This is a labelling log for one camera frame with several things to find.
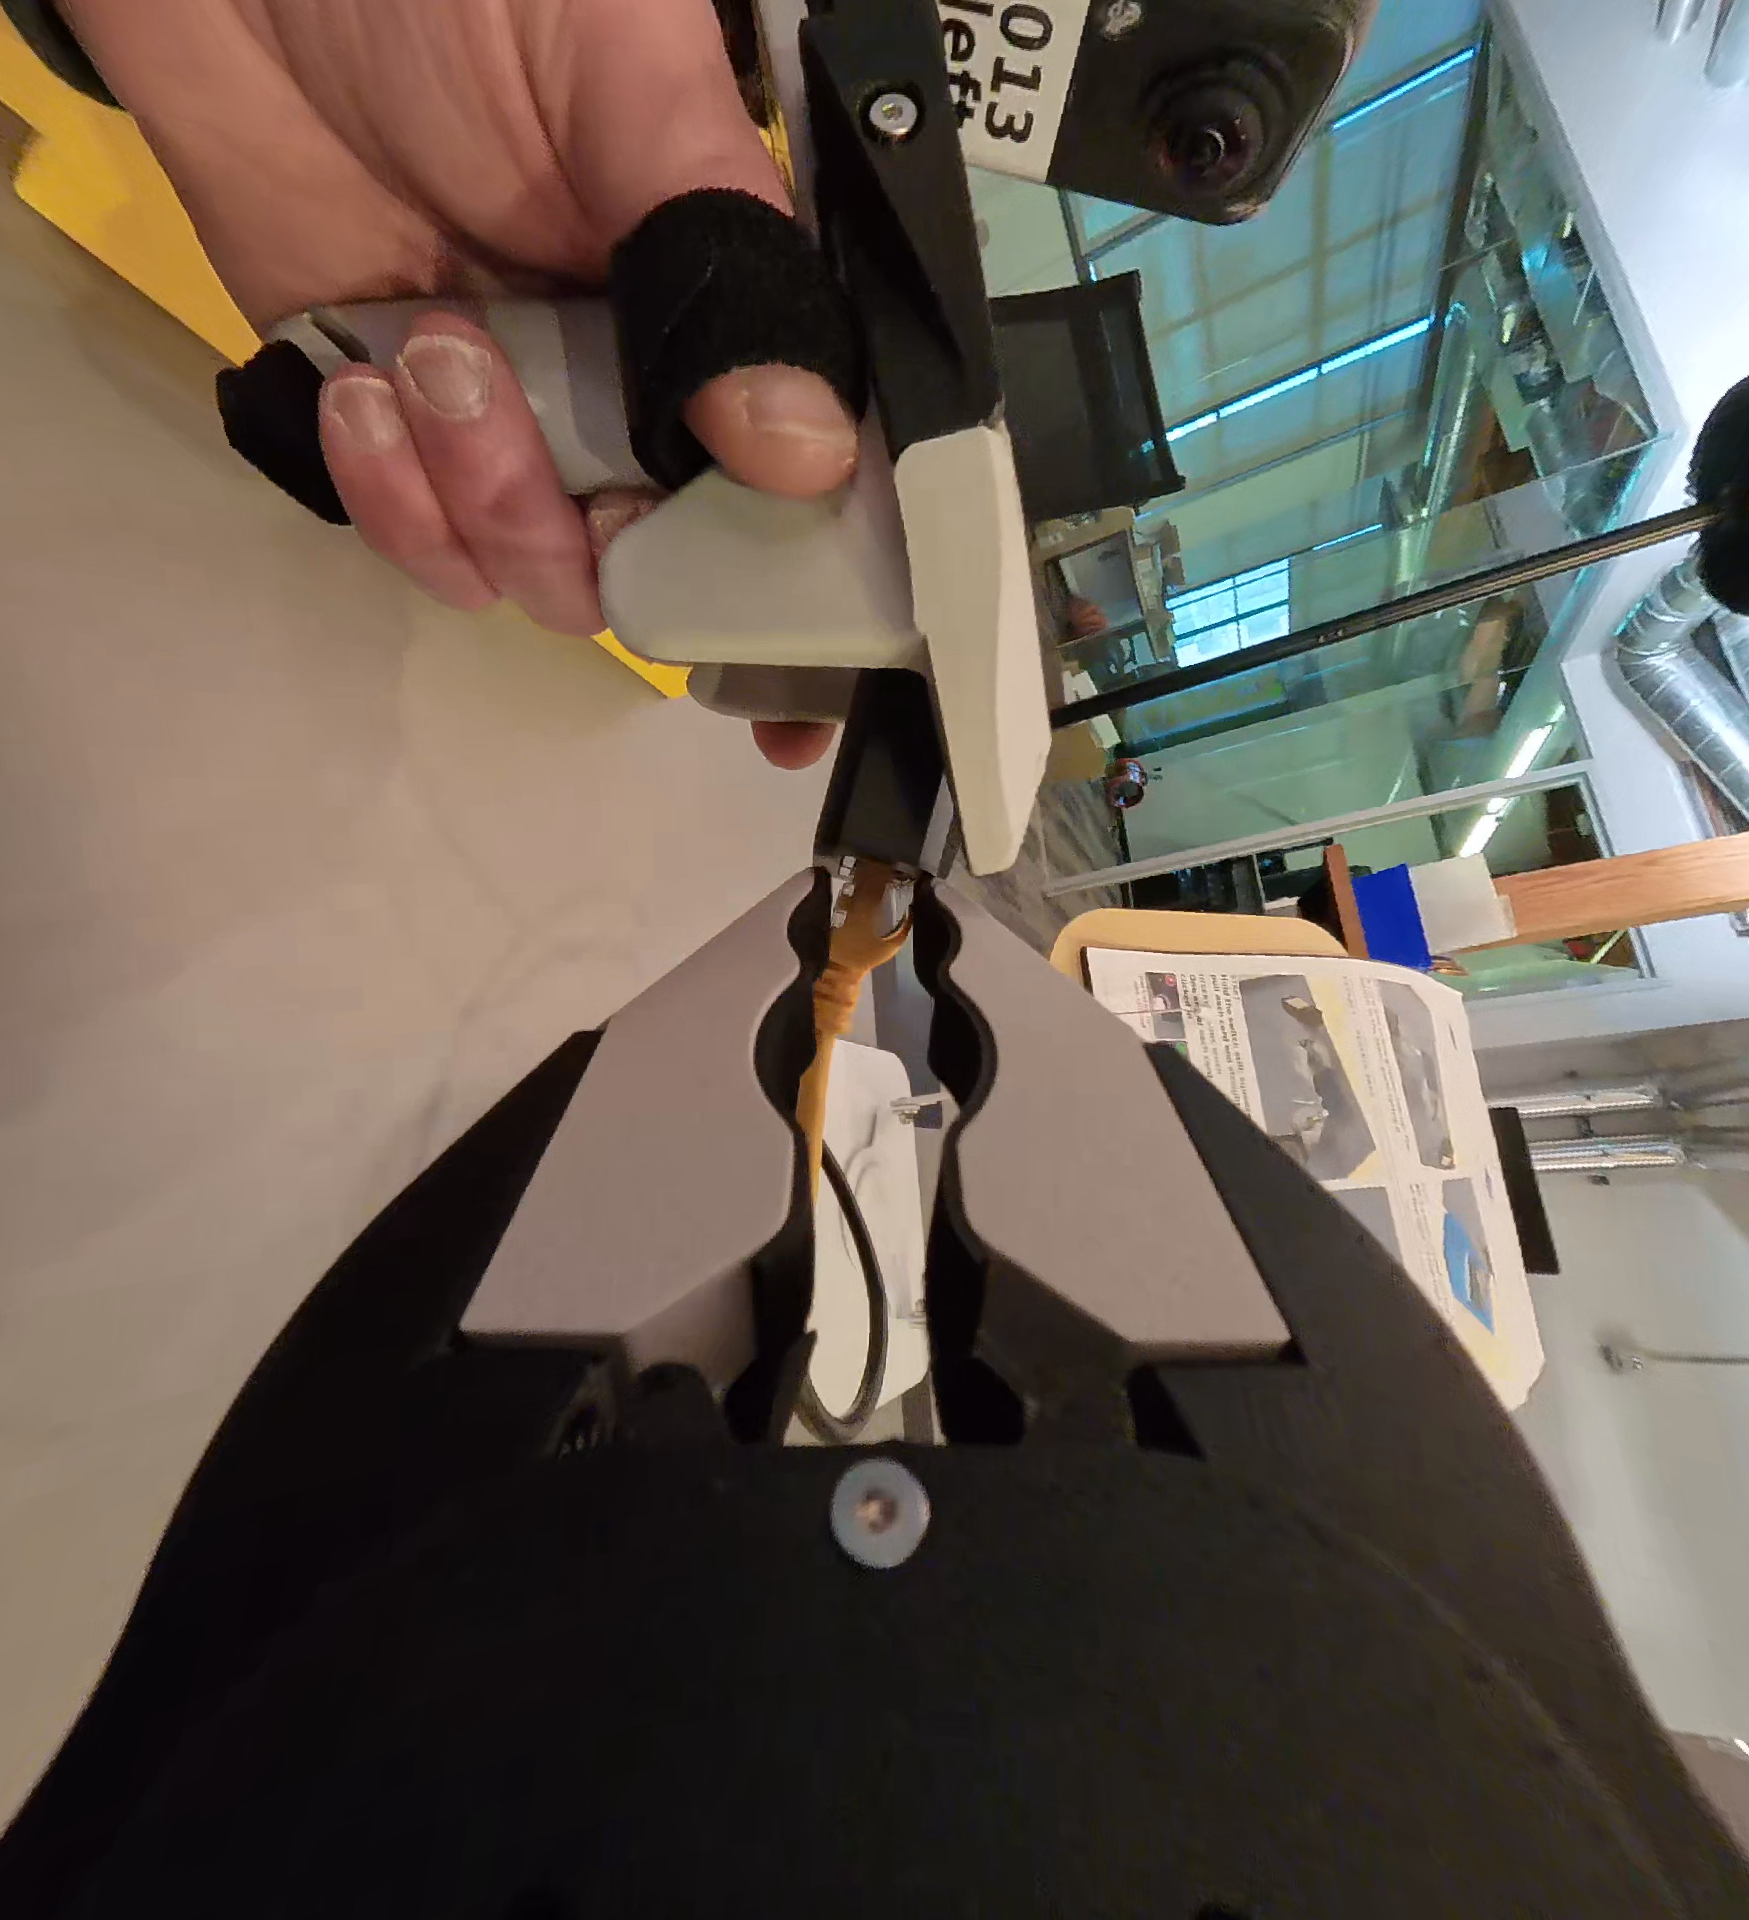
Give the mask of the black network switch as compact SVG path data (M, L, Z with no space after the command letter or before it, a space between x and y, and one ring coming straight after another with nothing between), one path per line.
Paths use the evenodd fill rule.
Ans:
M856 677L828 791L814 832L814 862L879 862L910 879L940 880L958 854L955 798L948 777L929 681L911 669Z

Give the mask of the silver air duct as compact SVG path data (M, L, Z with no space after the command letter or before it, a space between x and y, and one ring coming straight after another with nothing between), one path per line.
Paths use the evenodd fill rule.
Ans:
M1749 614L1726 608L1682 558L1613 637L1624 694L1749 824Z

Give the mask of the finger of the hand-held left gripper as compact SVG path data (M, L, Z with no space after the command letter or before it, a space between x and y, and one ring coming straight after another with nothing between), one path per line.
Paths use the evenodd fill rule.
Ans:
M911 669L935 692L967 866L1025 840L1050 761L1040 625L1006 425L980 423L790 500L711 469L598 563L610 633L662 665Z
M842 724L858 679L858 669L841 666L695 665L687 692L749 724Z

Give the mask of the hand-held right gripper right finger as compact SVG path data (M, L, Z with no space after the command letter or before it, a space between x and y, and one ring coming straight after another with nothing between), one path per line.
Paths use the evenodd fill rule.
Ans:
M927 1271L945 1442L1196 1449L1170 1372L1291 1335L1155 1058L943 884L914 949L955 1102Z

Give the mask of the white foam block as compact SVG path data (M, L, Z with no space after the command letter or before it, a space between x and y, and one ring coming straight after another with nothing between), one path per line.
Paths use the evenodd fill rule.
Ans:
M1483 854L1413 866L1411 883L1421 930L1436 955L1455 956L1516 939L1511 903L1495 887Z

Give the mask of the black flat box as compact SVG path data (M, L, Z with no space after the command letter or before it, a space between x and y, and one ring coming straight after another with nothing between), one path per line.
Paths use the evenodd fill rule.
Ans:
M1136 271L994 298L1021 508L1043 523L1176 496Z

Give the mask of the blue panel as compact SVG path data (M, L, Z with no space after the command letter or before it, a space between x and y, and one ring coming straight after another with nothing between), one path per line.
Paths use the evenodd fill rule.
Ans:
M1396 864L1355 874L1351 883L1367 955L1372 961L1429 970L1433 955L1414 894L1414 870Z

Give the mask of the wooden table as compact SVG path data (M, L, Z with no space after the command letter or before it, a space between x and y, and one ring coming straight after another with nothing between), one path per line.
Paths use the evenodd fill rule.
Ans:
M1749 910L1749 829L1534 874L1495 877L1499 898L1477 937L1426 945L1441 959L1534 946L1595 932L1675 925Z

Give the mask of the printed instruction sheet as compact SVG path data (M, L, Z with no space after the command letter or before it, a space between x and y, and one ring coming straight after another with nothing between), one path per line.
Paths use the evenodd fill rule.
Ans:
M1459 992L1344 956L1086 945L1079 969L1380 1240L1506 1402L1525 1395L1534 1308Z

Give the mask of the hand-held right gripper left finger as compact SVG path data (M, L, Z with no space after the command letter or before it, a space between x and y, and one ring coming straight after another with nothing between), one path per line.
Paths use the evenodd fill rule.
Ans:
M636 1382L687 1367L741 1442L779 1445L809 1374L802 1082L831 877L801 870L598 1031L461 1319Z

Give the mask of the person's left hand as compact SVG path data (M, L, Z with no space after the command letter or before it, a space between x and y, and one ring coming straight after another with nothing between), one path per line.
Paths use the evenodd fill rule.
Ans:
M581 501L489 291L600 287L667 203L789 217L713 4L70 2L59 29L142 128L260 330L431 295L391 368L322 380L316 468L360 538L458 611L598 637L598 562L653 508Z

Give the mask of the white document stand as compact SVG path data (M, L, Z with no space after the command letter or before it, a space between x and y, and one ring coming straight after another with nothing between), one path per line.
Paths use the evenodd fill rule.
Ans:
M1172 955L1344 956L1398 967L1355 959L1329 932L1279 919L1103 908L1069 925L1050 959L1057 970L1084 988L1079 959L1086 945ZM1467 1010L1466 1020L1477 1064ZM1291 1335L1276 1360L1185 1365L1176 1372L1309 1370L1318 1380L1341 1384L1353 1398L1377 1402L1379 1412L1369 1420L1394 1417L1422 1436L1459 1430L1466 1422L1489 1430L1510 1427L1541 1374L1535 1312L1538 1372L1525 1395L1510 1403L1433 1300L1335 1194L1173 1046L1140 1042L1155 1058Z

